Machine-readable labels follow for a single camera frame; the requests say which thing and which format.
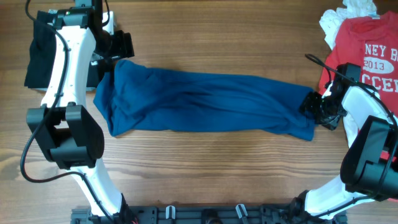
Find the blue polo shirt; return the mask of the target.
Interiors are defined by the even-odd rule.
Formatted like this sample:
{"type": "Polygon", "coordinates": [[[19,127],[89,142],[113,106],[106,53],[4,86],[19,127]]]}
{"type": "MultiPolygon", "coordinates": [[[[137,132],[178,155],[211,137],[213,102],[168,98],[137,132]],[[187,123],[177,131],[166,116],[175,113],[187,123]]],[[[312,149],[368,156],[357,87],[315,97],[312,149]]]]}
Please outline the blue polo shirt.
{"type": "Polygon", "coordinates": [[[315,122],[299,110],[311,88],[250,75],[194,73],[119,61],[93,100],[109,133],[260,129],[310,141],[315,122]]]}

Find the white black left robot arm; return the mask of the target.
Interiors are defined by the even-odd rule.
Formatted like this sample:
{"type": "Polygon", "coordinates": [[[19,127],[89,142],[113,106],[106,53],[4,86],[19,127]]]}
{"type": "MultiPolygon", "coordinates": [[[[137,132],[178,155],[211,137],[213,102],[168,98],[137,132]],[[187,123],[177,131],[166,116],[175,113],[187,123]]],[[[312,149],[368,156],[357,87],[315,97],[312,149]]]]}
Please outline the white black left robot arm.
{"type": "Polygon", "coordinates": [[[103,131],[86,108],[90,65],[112,66],[132,57],[131,36],[116,29],[105,1],[77,1],[58,10],[43,27],[55,34],[55,60],[40,107],[27,112],[29,140],[63,176],[76,180],[90,203],[88,223],[135,223],[136,216],[105,168],[103,131]]]}

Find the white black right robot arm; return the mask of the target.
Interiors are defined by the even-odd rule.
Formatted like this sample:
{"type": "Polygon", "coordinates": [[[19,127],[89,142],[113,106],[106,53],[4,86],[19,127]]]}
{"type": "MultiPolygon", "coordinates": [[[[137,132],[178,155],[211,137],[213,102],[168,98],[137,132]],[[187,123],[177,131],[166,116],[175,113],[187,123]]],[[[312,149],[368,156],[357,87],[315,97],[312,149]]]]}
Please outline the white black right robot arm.
{"type": "Polygon", "coordinates": [[[352,118],[354,139],[340,174],[303,197],[312,218],[331,220],[359,203],[397,199],[397,120],[376,93],[351,86],[339,102],[352,118]]]}

